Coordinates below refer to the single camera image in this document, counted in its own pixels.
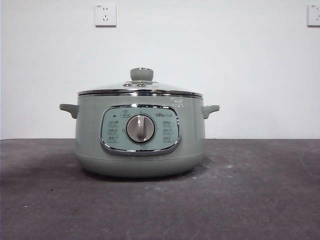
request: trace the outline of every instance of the lid knob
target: lid knob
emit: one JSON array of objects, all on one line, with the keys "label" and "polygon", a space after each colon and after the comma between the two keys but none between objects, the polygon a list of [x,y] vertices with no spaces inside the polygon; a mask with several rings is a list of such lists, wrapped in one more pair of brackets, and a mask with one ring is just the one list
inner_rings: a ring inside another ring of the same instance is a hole
[{"label": "lid knob", "polygon": [[154,71],[145,67],[133,68],[130,70],[130,77],[132,81],[152,81]]}]

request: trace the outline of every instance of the brand logo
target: brand logo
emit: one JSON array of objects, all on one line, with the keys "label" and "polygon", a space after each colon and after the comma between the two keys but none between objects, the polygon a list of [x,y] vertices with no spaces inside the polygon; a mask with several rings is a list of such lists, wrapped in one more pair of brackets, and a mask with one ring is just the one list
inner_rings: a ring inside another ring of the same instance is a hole
[{"label": "brand logo", "polygon": [[172,114],[163,114],[161,112],[155,114],[156,117],[172,117]]}]

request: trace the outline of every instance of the stainless steel rim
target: stainless steel rim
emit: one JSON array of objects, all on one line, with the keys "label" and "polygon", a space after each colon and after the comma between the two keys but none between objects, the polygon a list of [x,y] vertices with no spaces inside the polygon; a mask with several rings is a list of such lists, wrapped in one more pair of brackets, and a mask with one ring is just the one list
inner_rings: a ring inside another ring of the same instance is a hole
[{"label": "stainless steel rim", "polygon": [[78,92],[79,96],[90,95],[90,96],[155,96],[155,97],[179,97],[179,98],[195,98],[203,99],[203,95],[196,92],[188,91],[164,91],[164,90],[88,90]]}]

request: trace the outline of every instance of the electrical socket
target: electrical socket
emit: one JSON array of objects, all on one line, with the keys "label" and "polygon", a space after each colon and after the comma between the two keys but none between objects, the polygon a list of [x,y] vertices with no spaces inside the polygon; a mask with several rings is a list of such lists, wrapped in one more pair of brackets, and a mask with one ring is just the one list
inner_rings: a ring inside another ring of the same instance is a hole
[{"label": "electrical socket", "polygon": [[117,7],[114,3],[98,4],[94,11],[96,27],[117,26]]},{"label": "electrical socket", "polygon": [[308,26],[320,27],[320,5],[308,5]]}]

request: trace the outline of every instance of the mint green pot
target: mint green pot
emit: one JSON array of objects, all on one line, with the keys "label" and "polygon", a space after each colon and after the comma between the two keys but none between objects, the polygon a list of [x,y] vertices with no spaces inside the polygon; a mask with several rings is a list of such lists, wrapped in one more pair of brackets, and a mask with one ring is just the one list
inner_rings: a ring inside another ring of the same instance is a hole
[{"label": "mint green pot", "polygon": [[152,81],[151,69],[135,68],[130,75],[132,81],[79,92],[77,105],[60,104],[76,119],[79,163],[125,178],[191,170],[205,156],[204,119],[220,107],[203,106],[199,93]]}]

